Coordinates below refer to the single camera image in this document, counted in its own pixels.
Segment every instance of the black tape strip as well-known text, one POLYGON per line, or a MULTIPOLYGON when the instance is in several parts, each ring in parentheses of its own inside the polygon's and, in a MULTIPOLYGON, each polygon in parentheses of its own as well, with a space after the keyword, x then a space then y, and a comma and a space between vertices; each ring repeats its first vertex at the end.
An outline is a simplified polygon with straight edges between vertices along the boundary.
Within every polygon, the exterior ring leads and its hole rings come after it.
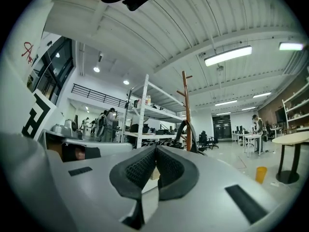
POLYGON ((234 185, 225 188, 231 196, 247 220, 253 224, 267 215, 264 210, 248 193, 245 192, 239 185, 234 185))
POLYGON ((91 170, 92 170, 92 168, 90 168, 90 167, 78 168, 78 169, 70 170, 69 174, 71 176, 75 176, 75 175, 79 175, 79 174, 83 174, 83 173, 89 172, 91 170))

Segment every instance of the black table leg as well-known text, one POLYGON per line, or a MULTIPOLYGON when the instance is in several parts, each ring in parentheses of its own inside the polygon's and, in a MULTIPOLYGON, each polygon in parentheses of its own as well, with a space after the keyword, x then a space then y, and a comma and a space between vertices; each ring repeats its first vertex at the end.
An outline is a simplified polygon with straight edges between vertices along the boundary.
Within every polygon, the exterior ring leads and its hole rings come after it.
POLYGON ((294 151, 294 159, 292 164, 292 169, 289 171, 281 171, 282 170, 282 164, 283 164, 283 158, 284 158, 284 145, 282 145, 282 151, 281 151, 281 160, 279 165, 279 170, 276 175, 276 179, 282 183, 285 184, 291 184, 296 182, 299 179, 299 174, 296 172, 299 162, 299 156, 300 156, 300 144, 295 144, 295 151, 294 151))

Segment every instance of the railing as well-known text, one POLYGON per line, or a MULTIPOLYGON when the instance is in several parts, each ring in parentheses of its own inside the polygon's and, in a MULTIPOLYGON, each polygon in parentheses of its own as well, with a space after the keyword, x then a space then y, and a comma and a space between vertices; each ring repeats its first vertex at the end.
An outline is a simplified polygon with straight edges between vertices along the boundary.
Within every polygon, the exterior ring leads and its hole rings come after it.
POLYGON ((113 106, 118 106, 121 108, 125 108, 126 101, 115 98, 110 95, 106 95, 97 91, 94 91, 92 89, 80 86, 78 84, 74 84, 71 93, 78 94, 99 102, 104 102, 113 106))

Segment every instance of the round table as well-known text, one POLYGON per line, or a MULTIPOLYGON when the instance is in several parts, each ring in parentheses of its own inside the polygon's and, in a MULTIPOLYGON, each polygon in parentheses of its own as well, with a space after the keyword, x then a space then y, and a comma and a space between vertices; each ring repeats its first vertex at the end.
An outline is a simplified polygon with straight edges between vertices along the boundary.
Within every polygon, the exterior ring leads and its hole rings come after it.
POLYGON ((281 159, 279 170, 276 175, 276 179, 285 184, 291 184, 299 179, 299 174, 297 173, 297 167, 300 156, 300 144, 309 140, 309 131, 298 132, 293 134, 288 134, 282 137, 278 137, 272 140, 273 143, 282 145, 281 159), (292 164, 292 169, 287 171, 282 171, 284 150, 286 145, 295 145, 294 159, 292 164))

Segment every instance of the yellow cup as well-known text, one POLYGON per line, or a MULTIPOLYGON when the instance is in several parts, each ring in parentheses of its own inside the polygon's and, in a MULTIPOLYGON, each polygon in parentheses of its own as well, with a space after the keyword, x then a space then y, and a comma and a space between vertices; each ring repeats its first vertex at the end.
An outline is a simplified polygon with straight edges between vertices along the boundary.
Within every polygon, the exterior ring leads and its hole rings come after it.
POLYGON ((256 168, 255 181, 262 184, 267 173, 267 167, 256 168))

